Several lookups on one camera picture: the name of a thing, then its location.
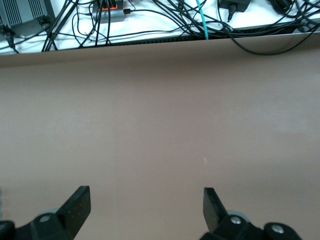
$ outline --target black power adapter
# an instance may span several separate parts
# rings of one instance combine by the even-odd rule
[[[250,0],[219,0],[219,7],[228,9],[228,22],[231,21],[236,11],[245,12],[249,6]]]

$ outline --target teal cable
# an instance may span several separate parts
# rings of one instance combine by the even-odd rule
[[[209,40],[208,28],[207,28],[207,23],[206,23],[206,20],[205,20],[204,12],[202,11],[202,7],[201,7],[201,4],[200,4],[199,0],[195,0],[195,1],[196,1],[196,4],[198,5],[198,8],[200,10],[200,15],[201,15],[203,29],[204,29],[205,40]]]

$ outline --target ventilation slot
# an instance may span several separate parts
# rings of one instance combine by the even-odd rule
[[[3,4],[8,18],[8,25],[21,23],[20,12],[16,0],[3,0]]]
[[[33,18],[37,18],[44,15],[44,12],[42,10],[40,0],[28,0],[32,12]]]

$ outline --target vent grille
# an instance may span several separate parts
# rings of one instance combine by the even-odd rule
[[[44,15],[44,12],[40,4],[40,0],[28,0],[28,1],[31,8],[32,16],[34,19]]]
[[[8,18],[8,25],[21,23],[20,12],[16,0],[3,0],[3,4]]]

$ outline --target blue cable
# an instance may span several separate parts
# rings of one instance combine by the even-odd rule
[[[201,15],[202,24],[203,24],[203,29],[204,29],[204,37],[205,37],[205,40],[209,40],[208,28],[207,28],[207,23],[206,23],[206,20],[205,20],[204,12],[202,11],[202,7],[201,7],[201,5],[200,5],[199,0],[195,0],[195,1],[196,1],[196,4],[198,5],[198,8],[199,8],[199,10],[200,10],[200,15]]]

